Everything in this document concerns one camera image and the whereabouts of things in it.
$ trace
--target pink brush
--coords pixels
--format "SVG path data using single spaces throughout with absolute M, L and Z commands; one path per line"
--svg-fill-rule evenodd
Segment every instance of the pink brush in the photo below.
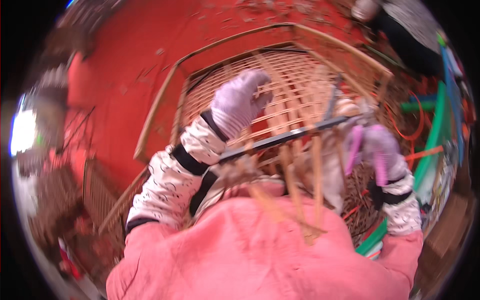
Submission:
M 363 135 L 363 126 L 353 126 L 352 131 L 352 147 L 350 149 L 350 156 L 348 157 L 347 166 L 345 168 L 345 175 L 350 175 L 356 162 L 360 160 L 360 145 Z
M 370 127 L 370 130 L 380 132 L 384 129 L 381 125 L 373 125 Z M 375 179 L 377 181 L 377 186 L 387 185 L 387 162 L 381 147 L 378 147 L 378 151 L 373 153 L 373 161 L 375 164 Z

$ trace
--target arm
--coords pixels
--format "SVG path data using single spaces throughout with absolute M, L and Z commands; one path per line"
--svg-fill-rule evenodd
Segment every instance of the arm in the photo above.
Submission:
M 384 186 L 378 186 L 374 180 L 368 184 L 375 208 L 382 208 L 387 215 L 387 235 L 376 262 L 410 290 L 423 246 L 420 209 L 412 190 L 414 177 L 399 153 L 395 138 L 385 127 L 374 126 L 366 129 L 364 154 L 376 166 L 376 171 L 386 166 L 388 178 Z
M 190 199 L 198 191 L 202 176 L 216 164 L 227 138 L 206 111 L 186 127 L 181 144 L 159 151 L 151 159 L 151 176 L 135 195 L 127 219 L 127 233 L 147 222 L 159 222 L 179 230 Z
M 408 190 L 404 194 L 407 198 L 398 204 L 383 205 L 387 215 L 387 235 L 383 239 L 382 252 L 376 262 L 389 270 L 393 278 L 408 286 L 410 291 L 423 246 L 423 232 L 419 204 L 415 193 L 411 191 L 413 176 L 409 173 L 406 177 L 397 183 L 407 182 L 407 186 L 404 186 Z
M 150 178 L 136 195 L 127 219 L 127 233 L 147 222 L 179 230 L 202 175 L 216 164 L 225 142 L 235 137 L 272 100 L 271 93 L 254 100 L 258 86 L 270 81 L 261 70 L 247 70 L 222 85 L 204 112 L 180 137 L 172 151 L 156 153 L 149 164 Z

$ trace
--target bright light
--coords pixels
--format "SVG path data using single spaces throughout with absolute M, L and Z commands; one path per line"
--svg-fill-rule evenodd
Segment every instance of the bright light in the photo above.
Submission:
M 68 8 L 70 5 L 72 5 L 75 1 L 77 1 L 77 0 L 70 0 L 70 2 L 68 2 L 68 4 L 67 4 L 66 8 Z
M 33 110 L 20 111 L 13 121 L 12 142 L 10 153 L 15 156 L 17 152 L 30 149 L 35 141 L 36 114 Z

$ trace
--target lavender glove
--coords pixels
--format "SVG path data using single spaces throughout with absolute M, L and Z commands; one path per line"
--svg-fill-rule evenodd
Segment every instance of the lavender glove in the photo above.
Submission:
M 259 86 L 270 81 L 265 71 L 245 70 L 215 92 L 210 105 L 212 118 L 227 138 L 234 138 L 250 125 L 265 105 L 272 101 L 271 92 L 263 93 L 257 99 L 253 96 Z
M 370 165 L 375 166 L 376 152 L 383 154 L 387 180 L 398 180 L 409 173 L 405 158 L 400 154 L 398 142 L 387 128 L 379 124 L 364 128 L 363 139 L 363 158 Z

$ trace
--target wooden frame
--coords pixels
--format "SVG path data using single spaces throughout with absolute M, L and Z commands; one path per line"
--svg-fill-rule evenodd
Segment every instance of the wooden frame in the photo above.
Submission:
M 308 51 L 310 55 L 312 55 L 314 58 L 321 61 L 322 63 L 328 65 L 328 67 L 330 67 L 331 69 L 333 69 L 337 72 L 341 72 L 343 74 L 343 78 L 345 79 L 345 81 L 354 90 L 356 90 L 359 95 L 361 95 L 363 97 L 366 97 L 370 103 L 378 103 L 383 99 L 383 96 L 384 96 L 385 90 L 386 90 L 386 86 L 387 86 L 390 78 L 392 77 L 392 73 L 386 67 L 384 67 L 382 64 L 380 64 L 376 60 L 372 59 L 371 57 L 367 56 L 365 53 L 358 51 L 356 48 L 352 47 L 351 45 L 348 45 L 348 44 L 346 44 L 346 43 L 344 43 L 344 42 L 342 42 L 342 41 L 340 41 L 340 40 L 338 40 L 338 39 L 336 39 L 336 38 L 334 38 L 334 37 L 332 37 L 328 34 L 322 33 L 320 31 L 309 28 L 307 26 L 300 25 L 300 24 L 295 24 L 295 23 L 271 24 L 271 25 L 268 25 L 268 26 L 259 27 L 259 28 L 253 29 L 253 30 L 245 31 L 245 32 L 242 32 L 242 33 L 239 33 L 239 34 L 221 39 L 221 40 L 219 40 L 217 42 L 214 42 L 210 45 L 207 45 L 207 46 L 205 46 L 201 49 L 198 49 L 198 50 L 188 54 L 187 56 L 183 57 L 182 59 L 178 60 L 173 65 L 173 67 L 171 68 L 171 70 L 168 73 L 162 87 L 160 88 L 156 97 L 154 98 L 152 106 L 150 107 L 150 111 L 149 111 L 149 113 L 148 113 L 148 115 L 145 119 L 145 123 L 144 123 L 144 126 L 142 128 L 142 131 L 141 131 L 141 134 L 140 134 L 140 137 L 139 137 L 139 140 L 138 140 L 138 143 L 137 143 L 137 147 L 135 149 L 135 153 L 134 153 L 133 157 L 137 160 L 140 160 L 140 161 L 144 162 L 145 164 L 148 163 L 149 155 L 146 153 L 146 144 L 147 144 L 147 141 L 148 141 L 151 129 L 152 129 L 153 119 L 154 119 L 154 117 L 157 113 L 159 104 L 164 100 L 166 89 L 167 89 L 168 85 L 170 84 L 170 81 L 172 80 L 173 75 L 176 72 L 178 72 L 179 66 L 181 64 L 188 61 L 190 58 L 192 58 L 193 56 L 195 56 L 199 53 L 208 51 L 209 49 L 213 49 L 216 46 L 227 43 L 231 40 L 240 38 L 242 36 L 258 33 L 258 32 L 261 32 L 261 31 L 270 30 L 270 29 L 273 29 L 273 28 L 280 28 L 280 27 L 290 28 L 291 31 L 294 34 L 297 35 L 297 37 L 294 38 L 295 40 L 302 39 L 306 35 L 309 35 L 309 34 L 313 35 L 317 39 L 323 41 L 324 44 L 332 45 L 332 47 L 336 47 L 336 48 L 341 49 L 344 53 L 348 53 L 348 54 L 352 55 L 352 57 L 354 57 L 356 60 L 364 63 L 365 65 L 367 65 L 371 69 L 373 69 L 375 72 L 379 73 L 381 75 L 380 80 L 379 80 L 379 85 L 381 87 L 377 91 L 377 96 L 375 98 L 372 97 L 372 95 L 371 95 L 372 91 L 371 90 L 366 89 L 364 86 L 362 86 L 362 84 L 358 83 L 355 80 L 355 78 L 353 78 L 353 76 L 348 73 L 348 71 L 341 69 L 340 67 L 338 67 L 334 63 L 332 63 L 327 57 L 324 57 L 321 54 L 317 53 L 317 51 L 315 51 L 315 49 L 313 49 L 313 47 L 311 47 L 310 45 L 305 45 L 303 43 L 294 42 L 294 41 L 285 41 L 285 42 L 282 42 L 282 43 L 269 45 L 267 47 L 253 49 L 249 52 L 240 53 L 236 56 L 227 58 L 227 59 L 222 60 L 220 62 L 217 62 L 213 65 L 206 66 L 206 67 L 204 67 L 204 68 L 202 68 L 198 71 L 195 71 L 188 78 L 186 78 L 185 83 L 184 83 L 183 88 L 182 88 L 182 92 L 179 94 L 179 103 L 178 103 L 178 106 L 177 106 L 177 113 L 175 115 L 174 123 L 173 123 L 173 126 L 172 126 L 171 137 L 170 137 L 170 143 L 171 144 L 175 144 L 177 139 L 178 139 L 181 112 L 184 108 L 183 105 L 184 105 L 185 98 L 186 98 L 186 91 L 188 89 L 188 86 L 189 86 L 190 82 L 192 82 L 194 78 L 197 78 L 198 76 L 204 74 L 205 72 L 210 71 L 212 68 L 218 67 L 220 65 L 224 65 L 225 63 L 228 63 L 228 62 L 241 60 L 242 58 L 252 56 L 255 51 L 261 52 L 262 49 L 264 49 L 264 48 L 275 48 L 275 47 L 278 48 L 278 47 L 285 47 L 287 45 L 295 45 L 300 49 L 304 49 L 304 50 Z

